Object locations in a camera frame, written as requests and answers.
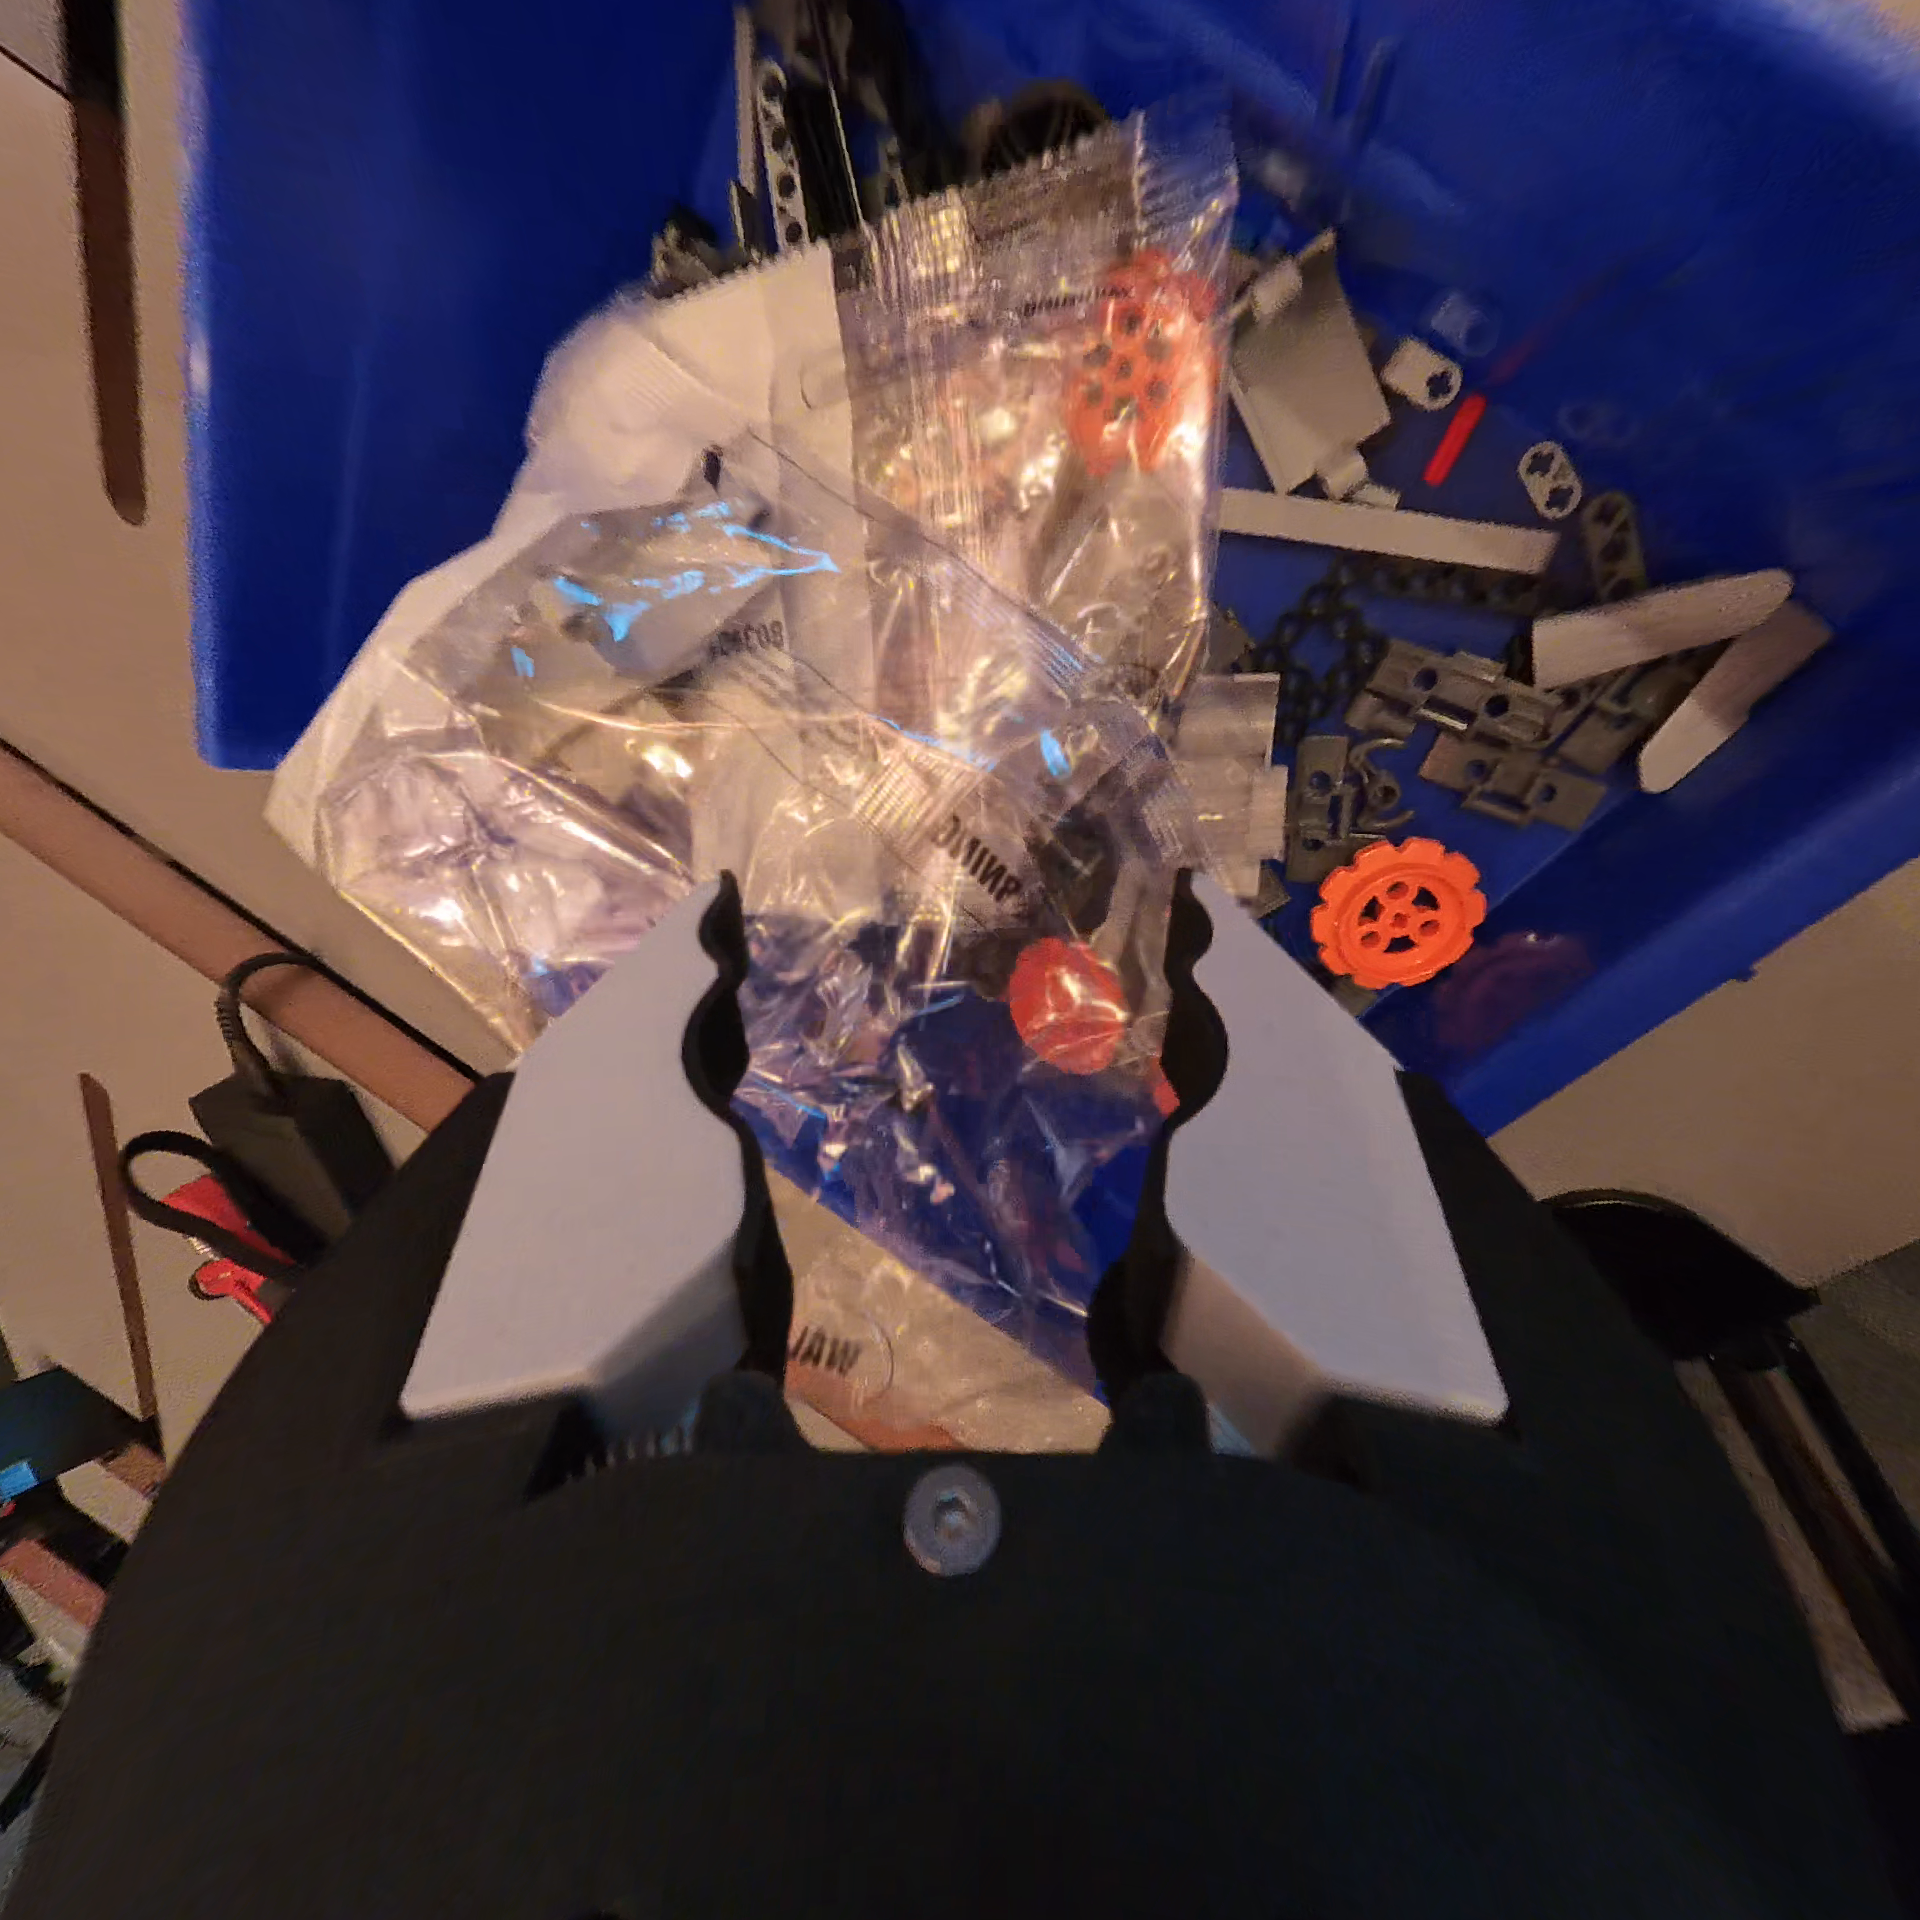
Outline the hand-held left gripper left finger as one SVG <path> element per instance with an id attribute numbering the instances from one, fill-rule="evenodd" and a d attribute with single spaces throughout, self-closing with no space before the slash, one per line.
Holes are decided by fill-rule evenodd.
<path id="1" fill-rule="evenodd" d="M 735 877 L 673 905 L 525 1049 L 401 1389 L 409 1418 L 679 1418 L 785 1386 L 793 1272 L 751 1127 Z"/>

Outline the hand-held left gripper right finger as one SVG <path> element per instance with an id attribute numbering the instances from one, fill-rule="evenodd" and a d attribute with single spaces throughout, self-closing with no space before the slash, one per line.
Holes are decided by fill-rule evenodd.
<path id="1" fill-rule="evenodd" d="M 1498 1429 L 1506 1389 L 1394 1057 L 1214 877 L 1164 951 L 1172 1090 L 1095 1288 L 1114 1409 L 1183 1376 L 1257 1455 L 1332 1401 Z"/>

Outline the clear plastic bag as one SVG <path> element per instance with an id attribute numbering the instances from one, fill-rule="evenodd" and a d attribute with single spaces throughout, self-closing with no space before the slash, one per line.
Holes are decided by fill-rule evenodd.
<path id="1" fill-rule="evenodd" d="M 797 1251 L 805 1320 L 845 1309 L 895 1343 L 890 1423 L 1061 1447 L 1093 1425 L 1097 1283 L 1129 1237 L 1162 1070 L 1172 882 L 1203 858 L 1146 711 L 876 496 L 775 445 L 778 498 L 861 519 L 871 665 L 805 786 L 820 806 L 741 893 L 769 1168 L 859 1237 Z M 1023 946 L 1087 944 L 1129 1023 L 1078 1075 L 1019 1040 Z"/>

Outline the blue plastic bin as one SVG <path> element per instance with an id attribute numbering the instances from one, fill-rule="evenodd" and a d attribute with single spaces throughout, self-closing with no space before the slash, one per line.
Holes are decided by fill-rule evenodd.
<path id="1" fill-rule="evenodd" d="M 729 5 L 183 5 L 198 743 L 269 769 L 475 541 L 549 349 L 719 214 Z M 1473 830 L 1482 949 L 1367 1023 L 1502 1127 L 1916 858 L 1916 43 L 1869 5 L 902 5 L 941 109 L 1233 96 L 1391 328 L 1465 331 L 1483 499 L 1524 426 L 1678 574 L 1834 637 L 1562 847 Z"/>

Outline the orange gear wheel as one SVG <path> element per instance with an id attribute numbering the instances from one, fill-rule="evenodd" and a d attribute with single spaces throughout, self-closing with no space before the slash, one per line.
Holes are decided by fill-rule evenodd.
<path id="1" fill-rule="evenodd" d="M 1479 869 L 1429 835 L 1379 841 L 1318 882 L 1317 960 L 1367 991 L 1417 986 L 1450 970 L 1485 921 Z"/>
<path id="2" fill-rule="evenodd" d="M 1211 280 L 1167 250 L 1109 266 L 1063 389 L 1063 430 L 1093 478 L 1162 472 L 1211 450 L 1215 307 Z"/>

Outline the orange round knob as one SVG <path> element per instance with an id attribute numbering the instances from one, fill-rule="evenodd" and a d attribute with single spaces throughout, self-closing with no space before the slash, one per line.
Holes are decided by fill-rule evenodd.
<path id="1" fill-rule="evenodd" d="M 1061 936 L 1019 951 L 1003 1001 L 1021 1043 L 1078 1075 L 1114 1067 L 1129 1025 L 1117 970 L 1087 944 Z"/>

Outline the black power adapter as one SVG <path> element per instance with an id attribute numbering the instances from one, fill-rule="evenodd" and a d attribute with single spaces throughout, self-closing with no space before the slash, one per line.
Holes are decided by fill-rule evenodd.
<path id="1" fill-rule="evenodd" d="M 317 970 L 289 951 L 260 951 L 218 986 L 229 1071 L 185 1103 L 203 1138 L 283 1202 L 321 1243 L 334 1243 L 375 1202 L 396 1160 L 353 1088 L 282 1067 L 250 1030 L 247 986 L 277 969 Z"/>

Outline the clear bag with grey parts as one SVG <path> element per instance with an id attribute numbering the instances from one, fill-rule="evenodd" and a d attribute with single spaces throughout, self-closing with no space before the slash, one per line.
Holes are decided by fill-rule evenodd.
<path id="1" fill-rule="evenodd" d="M 833 496 L 562 519 L 354 665 L 289 830 L 522 1050 L 820 806 L 802 776 L 873 659 L 867 562 Z"/>

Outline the pile of grey building pieces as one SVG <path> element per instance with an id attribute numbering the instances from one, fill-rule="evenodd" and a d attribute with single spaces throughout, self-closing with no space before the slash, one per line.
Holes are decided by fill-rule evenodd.
<path id="1" fill-rule="evenodd" d="M 1283 891 L 1411 826 L 1411 778 L 1500 825 L 1575 832 L 1593 816 L 1603 778 L 1723 642 L 1537 687 L 1523 678 L 1530 618 L 1559 597 L 1515 570 L 1341 557 L 1257 629 L 1211 606 L 1207 662 L 1278 683 Z"/>

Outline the blue and black device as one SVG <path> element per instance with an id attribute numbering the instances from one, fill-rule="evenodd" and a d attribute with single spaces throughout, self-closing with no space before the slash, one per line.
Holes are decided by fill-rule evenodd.
<path id="1" fill-rule="evenodd" d="M 123 1425 L 125 1413 L 63 1366 L 4 1382 L 2 1504 L 110 1453 Z"/>

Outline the light grey blade panel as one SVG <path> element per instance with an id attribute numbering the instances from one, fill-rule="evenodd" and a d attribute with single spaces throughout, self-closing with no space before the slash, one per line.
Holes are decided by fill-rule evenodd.
<path id="1" fill-rule="evenodd" d="M 1793 594 L 1793 574 L 1763 566 L 1542 615 L 1527 637 L 1527 683 L 1556 690 L 1723 645 L 1755 630 Z"/>
<path id="2" fill-rule="evenodd" d="M 1681 705 L 1642 743 L 1638 787 L 1661 794 L 1684 782 L 1830 637 L 1834 629 L 1822 615 L 1788 601 L 1758 629 L 1730 639 Z"/>

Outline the long light grey beam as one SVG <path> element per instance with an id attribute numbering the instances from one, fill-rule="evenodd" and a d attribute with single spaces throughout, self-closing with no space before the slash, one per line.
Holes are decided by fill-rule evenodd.
<path id="1" fill-rule="evenodd" d="M 1219 530 L 1228 536 L 1275 539 L 1527 578 L 1540 575 L 1562 544 L 1556 533 L 1540 525 L 1450 519 L 1236 487 L 1219 496 Z"/>

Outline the clear bag with orange gear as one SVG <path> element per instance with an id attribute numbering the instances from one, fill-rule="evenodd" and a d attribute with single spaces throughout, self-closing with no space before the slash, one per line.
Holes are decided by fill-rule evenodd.
<path id="1" fill-rule="evenodd" d="M 854 479 L 1038 611 L 1095 683 L 1162 717 L 1210 646 L 1238 168 L 1223 109 L 1133 112 L 838 245 Z M 1211 450 L 1093 478 L 1063 419 L 1097 285 L 1167 250 L 1219 298 Z"/>

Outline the grey flat panel piece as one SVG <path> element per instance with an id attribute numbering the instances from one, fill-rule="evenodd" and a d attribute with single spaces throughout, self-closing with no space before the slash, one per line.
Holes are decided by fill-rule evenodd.
<path id="1" fill-rule="evenodd" d="M 1386 393 L 1338 275 L 1338 237 L 1263 265 L 1233 311 L 1229 395 L 1266 482 L 1346 499 L 1370 485 L 1365 441 Z"/>

